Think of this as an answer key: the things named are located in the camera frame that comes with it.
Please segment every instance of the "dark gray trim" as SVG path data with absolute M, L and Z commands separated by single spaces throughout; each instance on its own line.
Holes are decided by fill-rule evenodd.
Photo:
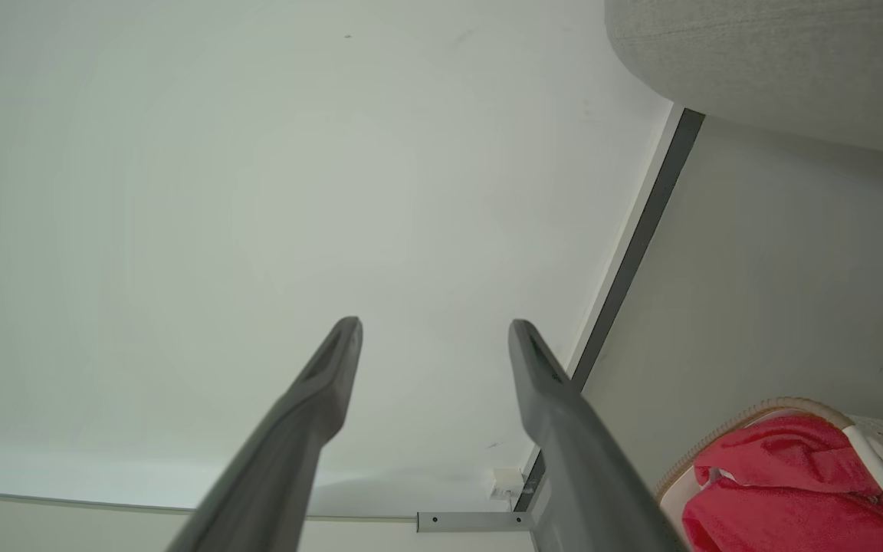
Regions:
M 656 180 L 653 182 L 651 192 L 649 192 L 649 198 L 645 200 L 642 215 L 635 223 L 635 230 L 629 241 L 629 246 L 622 256 L 622 262 L 615 274 L 615 281 L 609 288 L 609 294 L 602 304 L 602 311 L 599 312 L 595 325 L 592 326 L 588 343 L 585 343 L 585 349 L 579 356 L 578 366 L 575 366 L 574 374 L 571 375 L 571 381 L 577 384 L 579 389 L 584 389 L 588 376 L 592 373 L 602 345 L 606 342 L 606 337 L 615 323 L 615 318 L 618 317 L 619 308 L 622 307 L 622 302 L 632 286 L 635 272 L 645 256 L 645 249 L 649 247 L 652 235 L 655 234 L 656 227 L 659 225 L 659 219 L 663 216 L 663 210 L 666 209 L 666 203 L 669 202 L 670 195 L 673 193 L 673 186 L 676 186 L 677 178 L 680 178 L 680 171 L 683 170 L 684 164 L 687 163 L 687 157 L 694 148 L 694 141 L 701 131 L 703 122 L 704 115 L 690 109 L 684 109 L 680 115 L 680 121 L 677 122 L 677 129 L 673 132 L 670 146 L 666 150 L 666 155 L 663 156 L 663 162 L 659 166 L 659 172 L 656 174 Z M 528 511 L 530 509 L 530 503 L 537 493 L 537 486 L 540 485 L 540 479 L 543 479 L 546 470 L 547 465 L 544 464 L 543 452 L 537 453 L 537 460 L 533 462 L 533 467 L 524 483 L 523 494 L 520 495 L 520 500 L 516 502 L 513 511 Z

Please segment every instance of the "red cloth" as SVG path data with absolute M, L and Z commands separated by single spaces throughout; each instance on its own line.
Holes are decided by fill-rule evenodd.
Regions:
M 684 507 L 694 551 L 883 551 L 883 493 L 819 417 L 732 431 L 698 455 L 694 474 L 701 487 L 714 479 Z

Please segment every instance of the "gray fabric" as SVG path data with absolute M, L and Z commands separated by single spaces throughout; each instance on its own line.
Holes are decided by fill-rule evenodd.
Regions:
M 883 150 L 883 0 L 606 0 L 606 24 L 678 104 Z

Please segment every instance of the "metal bracket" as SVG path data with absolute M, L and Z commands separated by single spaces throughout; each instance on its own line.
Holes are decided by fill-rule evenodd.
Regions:
M 418 532 L 530 531 L 526 511 L 418 511 Z

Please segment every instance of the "laundry basket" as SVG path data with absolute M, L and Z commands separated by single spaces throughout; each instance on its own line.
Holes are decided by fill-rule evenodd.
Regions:
M 759 405 L 751 406 L 747 411 L 715 429 L 680 458 L 680 461 L 667 471 L 659 485 L 656 485 L 655 495 L 659 500 L 659 507 L 684 541 L 687 540 L 682 520 L 684 506 L 687 501 L 701 492 L 701 486 L 694 477 L 694 459 L 697 455 L 722 435 L 781 416 L 817 416 L 838 427 L 847 435 L 862 464 L 883 491 L 883 419 L 846 416 L 836 409 L 831 409 L 830 406 L 810 399 L 793 397 L 768 399 Z

